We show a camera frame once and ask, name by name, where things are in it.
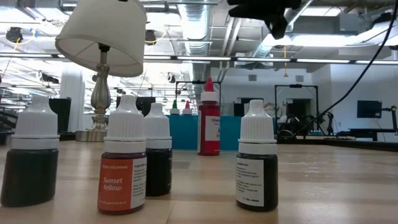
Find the white wall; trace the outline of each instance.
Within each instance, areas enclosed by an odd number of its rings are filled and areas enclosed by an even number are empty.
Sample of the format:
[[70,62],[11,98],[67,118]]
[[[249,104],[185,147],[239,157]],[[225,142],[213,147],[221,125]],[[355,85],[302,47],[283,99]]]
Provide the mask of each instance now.
[[[304,75],[302,85],[311,85],[311,74],[305,69],[288,69],[289,77],[284,77],[285,70],[274,71],[270,69],[229,69],[223,84],[221,92],[223,99],[221,105],[224,106],[223,115],[233,116],[233,102],[240,103],[240,98],[263,98],[264,103],[275,102],[274,86],[296,84],[295,76]],[[257,75],[256,82],[249,82],[248,75]],[[287,99],[314,99],[315,90],[306,88],[278,88],[278,104]]]
[[[320,87],[320,111],[339,100],[353,85],[364,70],[365,65],[326,65],[312,73],[314,85]],[[358,100],[382,101],[383,108],[398,105],[398,74],[396,66],[373,65],[357,87],[332,113],[337,125],[335,131],[348,131],[349,128],[380,128],[372,119],[357,118]],[[382,118],[377,119],[382,128],[392,128],[390,112],[382,112]],[[385,133],[386,141],[398,142],[393,133]],[[384,141],[383,133],[379,133],[379,141]]]

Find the tv screen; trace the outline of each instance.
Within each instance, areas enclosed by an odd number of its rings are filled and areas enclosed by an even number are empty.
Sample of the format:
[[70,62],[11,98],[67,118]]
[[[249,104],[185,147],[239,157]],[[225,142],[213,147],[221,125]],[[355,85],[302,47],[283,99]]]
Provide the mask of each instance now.
[[381,118],[381,101],[358,100],[357,118]]

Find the red squeeze bottle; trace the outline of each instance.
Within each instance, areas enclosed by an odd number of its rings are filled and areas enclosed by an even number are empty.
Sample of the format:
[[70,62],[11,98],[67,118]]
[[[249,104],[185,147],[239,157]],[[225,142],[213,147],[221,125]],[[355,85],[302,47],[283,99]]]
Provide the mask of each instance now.
[[200,96],[198,110],[198,154],[217,156],[220,154],[220,106],[218,93],[214,92],[213,81],[209,77],[205,91]]

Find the lampshade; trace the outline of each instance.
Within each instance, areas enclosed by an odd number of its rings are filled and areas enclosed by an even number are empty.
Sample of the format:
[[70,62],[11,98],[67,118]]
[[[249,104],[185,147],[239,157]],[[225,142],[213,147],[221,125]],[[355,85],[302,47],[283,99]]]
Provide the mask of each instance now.
[[136,77],[144,63],[146,22],[138,0],[80,0],[55,46],[72,62],[96,70],[101,55],[98,43],[108,45],[109,74]]

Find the dropper bottle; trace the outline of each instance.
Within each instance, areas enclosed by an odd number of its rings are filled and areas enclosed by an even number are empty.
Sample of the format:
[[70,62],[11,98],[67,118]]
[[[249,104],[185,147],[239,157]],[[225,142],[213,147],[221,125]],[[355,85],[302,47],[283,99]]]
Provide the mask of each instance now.
[[180,115],[180,110],[177,108],[177,100],[173,100],[173,108],[170,110],[171,115]]
[[146,138],[144,116],[137,110],[136,99],[123,95],[109,116],[98,188],[98,210],[104,214],[124,215],[144,206]]
[[4,207],[37,205],[55,195],[59,135],[58,116],[46,96],[33,96],[19,113],[7,153],[1,191]]
[[152,103],[144,118],[148,157],[147,196],[168,194],[172,188],[172,138],[169,118],[161,103]]
[[185,103],[185,109],[182,110],[182,114],[183,115],[192,115],[192,109],[190,107],[189,101],[187,100],[187,102]]
[[200,95],[198,108],[198,154],[217,156],[220,154],[220,106],[219,95],[214,91],[211,77],[207,79],[205,91]]
[[240,207],[257,212],[278,206],[277,145],[273,121],[264,111],[262,100],[250,101],[249,111],[241,121],[236,201]]

